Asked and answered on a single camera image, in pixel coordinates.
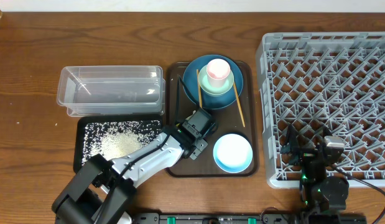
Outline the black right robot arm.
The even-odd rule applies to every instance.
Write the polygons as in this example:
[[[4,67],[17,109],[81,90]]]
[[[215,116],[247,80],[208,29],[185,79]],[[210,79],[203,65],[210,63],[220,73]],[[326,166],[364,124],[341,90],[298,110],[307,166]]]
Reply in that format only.
[[[323,130],[323,140],[315,147],[301,147],[298,131],[289,125],[281,154],[290,156],[289,164],[301,167],[300,198],[305,207],[289,218],[289,223],[341,223],[339,211],[346,209],[349,183],[342,177],[327,176],[327,167],[343,154],[342,138]]]

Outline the light blue bowl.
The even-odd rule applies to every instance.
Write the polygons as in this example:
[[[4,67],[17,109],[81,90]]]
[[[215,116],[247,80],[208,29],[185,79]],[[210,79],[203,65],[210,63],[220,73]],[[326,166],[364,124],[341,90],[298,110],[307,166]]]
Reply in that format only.
[[[245,171],[253,160],[250,142],[240,134],[225,134],[213,146],[216,165],[230,174]]]

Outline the wooden chopstick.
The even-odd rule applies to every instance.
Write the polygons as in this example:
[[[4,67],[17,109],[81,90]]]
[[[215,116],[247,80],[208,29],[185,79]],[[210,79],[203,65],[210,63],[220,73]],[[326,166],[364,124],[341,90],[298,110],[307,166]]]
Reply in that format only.
[[[237,90],[235,81],[233,82],[233,90],[234,90],[234,95],[235,95],[235,98],[236,98],[236,103],[238,105],[238,111],[239,111],[239,115],[240,115],[240,118],[241,118],[241,122],[242,122],[243,127],[245,128],[246,125],[245,125],[244,115],[243,115],[241,103],[239,101],[239,95],[238,95],[238,90]]]
[[[203,108],[203,102],[202,102],[202,93],[201,93],[201,85],[200,85],[200,71],[199,69],[196,69],[196,74],[197,74],[197,88],[198,88],[198,102],[199,102],[199,107]]]

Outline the pink cup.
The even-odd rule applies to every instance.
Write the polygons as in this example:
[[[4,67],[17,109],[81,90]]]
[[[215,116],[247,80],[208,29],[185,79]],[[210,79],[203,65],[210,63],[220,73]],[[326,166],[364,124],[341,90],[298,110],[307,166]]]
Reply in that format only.
[[[221,88],[226,83],[230,71],[229,63],[221,58],[213,59],[206,65],[208,82],[214,88]]]

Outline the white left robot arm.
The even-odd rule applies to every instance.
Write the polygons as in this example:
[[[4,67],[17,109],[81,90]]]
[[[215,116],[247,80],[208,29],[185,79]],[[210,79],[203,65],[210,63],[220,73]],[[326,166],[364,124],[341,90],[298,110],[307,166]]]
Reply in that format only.
[[[195,159],[214,131],[214,118],[199,108],[179,125],[166,126],[148,145],[130,155],[90,158],[52,204],[56,223],[132,223],[126,209],[137,187],[181,159]]]

